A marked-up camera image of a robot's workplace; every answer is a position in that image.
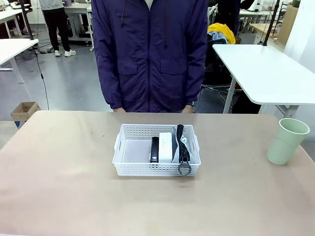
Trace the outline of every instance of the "keychain ring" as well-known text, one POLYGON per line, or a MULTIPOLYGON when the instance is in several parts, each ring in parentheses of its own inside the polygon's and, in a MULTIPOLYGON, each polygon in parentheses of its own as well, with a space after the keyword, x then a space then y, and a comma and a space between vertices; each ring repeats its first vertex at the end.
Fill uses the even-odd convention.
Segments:
POLYGON ((190 173, 191 173, 191 166, 190 166, 190 164, 187 162, 187 163, 184 163, 184 162, 182 162, 181 164, 179 164, 178 165, 178 172, 181 174, 181 175, 183 175, 183 176, 188 176, 190 173), (189 168, 189 171, 187 172, 187 173, 183 173, 182 171, 181 171, 181 167, 182 166, 188 166, 188 168, 189 168))

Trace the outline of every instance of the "yellow jacket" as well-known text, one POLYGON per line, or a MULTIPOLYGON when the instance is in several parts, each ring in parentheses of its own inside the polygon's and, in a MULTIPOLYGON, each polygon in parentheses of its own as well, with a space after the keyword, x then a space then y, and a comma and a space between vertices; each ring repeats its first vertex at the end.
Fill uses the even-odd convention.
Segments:
POLYGON ((229 44, 235 44, 235 37, 233 32, 226 24, 215 23, 208 27, 208 32, 223 33, 229 44))

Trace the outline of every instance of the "white plastic basket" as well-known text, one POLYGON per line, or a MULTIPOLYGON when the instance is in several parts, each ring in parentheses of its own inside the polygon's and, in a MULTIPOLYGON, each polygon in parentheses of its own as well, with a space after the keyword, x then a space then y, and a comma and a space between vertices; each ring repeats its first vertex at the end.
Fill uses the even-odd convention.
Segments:
MULTIPOLYGON (((176 163, 150 163, 151 140, 162 132, 170 132, 174 125, 122 124, 115 142, 113 164, 119 176, 182 176, 176 163)), ((192 125, 184 125, 189 136, 191 173, 193 177, 201 165, 199 144, 192 125)))

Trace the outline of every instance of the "navy blue jacket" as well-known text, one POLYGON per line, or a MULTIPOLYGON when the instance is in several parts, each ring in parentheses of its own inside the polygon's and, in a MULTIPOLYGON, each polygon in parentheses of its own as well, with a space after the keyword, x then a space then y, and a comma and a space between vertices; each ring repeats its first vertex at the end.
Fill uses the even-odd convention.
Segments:
POLYGON ((197 100, 204 77, 206 0, 93 0, 94 49, 112 109, 172 112, 197 100))

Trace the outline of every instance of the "gray shirt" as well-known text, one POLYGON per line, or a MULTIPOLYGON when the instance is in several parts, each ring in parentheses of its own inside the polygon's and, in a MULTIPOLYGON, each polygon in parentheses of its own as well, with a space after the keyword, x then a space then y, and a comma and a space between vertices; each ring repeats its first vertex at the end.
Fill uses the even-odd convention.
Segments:
POLYGON ((63 7, 62 0, 39 0, 43 11, 54 10, 63 7))

